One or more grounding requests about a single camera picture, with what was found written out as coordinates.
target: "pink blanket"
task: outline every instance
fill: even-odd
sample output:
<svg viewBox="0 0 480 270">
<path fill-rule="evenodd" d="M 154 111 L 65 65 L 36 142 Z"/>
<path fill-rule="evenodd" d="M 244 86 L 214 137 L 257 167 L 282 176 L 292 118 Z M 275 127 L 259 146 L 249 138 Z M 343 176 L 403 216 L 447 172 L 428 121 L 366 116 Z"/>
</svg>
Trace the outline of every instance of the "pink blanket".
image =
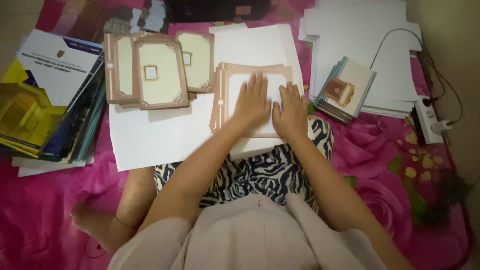
<svg viewBox="0 0 480 270">
<path fill-rule="evenodd" d="M 288 23 L 293 36 L 297 37 L 299 18 L 312 3 L 285 0 L 262 21 L 247 25 Z M 118 5 L 112 1 L 105 1 L 105 4 Z M 120 4 L 141 8 L 137 1 Z M 74 13 L 62 13 L 64 8 L 64 2 L 46 0 L 37 27 L 68 33 L 78 21 Z M 70 28 L 58 26 L 59 20 L 70 22 Z M 173 24 L 169 31 L 206 33 L 211 26 L 211 23 Z M 93 35 L 95 30 L 87 32 Z M 308 90 L 311 44 L 295 40 L 304 87 Z M 428 93 L 419 62 L 412 59 L 411 64 L 417 91 Z M 412 223 L 410 198 L 404 188 L 405 181 L 411 181 L 427 202 L 434 202 L 432 183 L 438 178 L 439 169 L 451 167 L 446 147 L 419 147 L 409 120 L 361 114 L 347 126 L 328 121 L 335 137 L 333 166 L 343 175 L 357 177 L 357 192 L 415 268 L 460 268 L 470 247 L 461 206 L 452 208 L 448 226 L 421 228 Z M 127 173 L 117 172 L 108 125 L 106 111 L 98 133 L 95 162 L 85 168 L 17 178 L 17 169 L 10 166 L 10 159 L 0 157 L 0 266 L 3 269 L 107 268 L 111 255 L 105 254 L 98 243 L 72 226 L 69 212 L 80 200 L 109 211 L 114 211 L 118 205 Z"/>
</svg>

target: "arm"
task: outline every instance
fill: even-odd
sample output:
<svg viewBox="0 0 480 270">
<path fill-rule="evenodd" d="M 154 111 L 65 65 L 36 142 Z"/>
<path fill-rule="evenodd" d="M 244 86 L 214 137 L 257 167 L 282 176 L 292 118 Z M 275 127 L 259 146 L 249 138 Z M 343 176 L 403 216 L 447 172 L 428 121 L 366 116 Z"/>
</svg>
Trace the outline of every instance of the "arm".
<svg viewBox="0 0 480 270">
<path fill-rule="evenodd" d="M 195 221 L 200 200 L 232 147 L 242 135 L 270 118 L 271 102 L 266 93 L 267 81 L 261 74 L 253 75 L 248 85 L 242 86 L 230 121 L 175 170 L 153 201 L 138 232 L 170 217 L 184 218 L 191 224 Z"/>
<path fill-rule="evenodd" d="M 307 137 L 307 109 L 297 86 L 281 87 L 282 111 L 274 103 L 273 122 L 304 168 L 320 209 L 339 232 L 358 229 L 369 238 L 380 259 L 389 269 L 413 269 L 390 236 L 353 188 L 332 168 Z"/>
</svg>

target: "left hand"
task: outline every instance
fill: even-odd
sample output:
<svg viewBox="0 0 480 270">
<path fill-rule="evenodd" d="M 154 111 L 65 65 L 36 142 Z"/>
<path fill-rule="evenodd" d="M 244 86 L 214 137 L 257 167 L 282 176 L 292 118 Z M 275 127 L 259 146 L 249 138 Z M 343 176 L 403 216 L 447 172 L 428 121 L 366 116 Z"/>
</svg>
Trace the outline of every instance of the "left hand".
<svg viewBox="0 0 480 270">
<path fill-rule="evenodd" d="M 243 84 L 231 122 L 247 129 L 246 132 L 266 123 L 272 112 L 272 101 L 267 99 L 267 78 L 262 73 L 252 74 L 248 84 Z"/>
</svg>

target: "wall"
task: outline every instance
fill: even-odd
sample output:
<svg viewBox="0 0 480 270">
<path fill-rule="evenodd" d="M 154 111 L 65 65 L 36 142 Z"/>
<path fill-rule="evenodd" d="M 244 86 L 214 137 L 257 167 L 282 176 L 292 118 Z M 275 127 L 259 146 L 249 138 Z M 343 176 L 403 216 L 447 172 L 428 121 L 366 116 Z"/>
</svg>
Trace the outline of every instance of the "wall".
<svg viewBox="0 0 480 270">
<path fill-rule="evenodd" d="M 448 137 L 458 173 L 473 183 L 480 176 L 480 1 L 407 0 L 407 10 L 408 20 L 420 24 L 437 69 L 462 100 L 464 116 Z M 433 93 L 441 93 L 436 79 Z M 441 119 L 459 117 L 451 89 L 437 105 Z M 473 230 L 480 235 L 480 185 L 469 195 L 467 208 Z"/>
</svg>

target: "foot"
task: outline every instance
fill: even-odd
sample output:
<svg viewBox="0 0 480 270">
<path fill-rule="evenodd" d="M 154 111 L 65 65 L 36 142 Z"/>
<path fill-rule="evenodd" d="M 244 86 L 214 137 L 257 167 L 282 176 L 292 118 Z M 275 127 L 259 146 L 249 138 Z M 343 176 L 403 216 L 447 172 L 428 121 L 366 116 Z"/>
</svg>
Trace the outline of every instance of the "foot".
<svg viewBox="0 0 480 270">
<path fill-rule="evenodd" d="M 136 231 L 120 223 L 115 215 L 96 211 L 83 202 L 75 205 L 70 215 L 74 226 L 95 239 L 107 252 L 121 248 Z"/>
</svg>

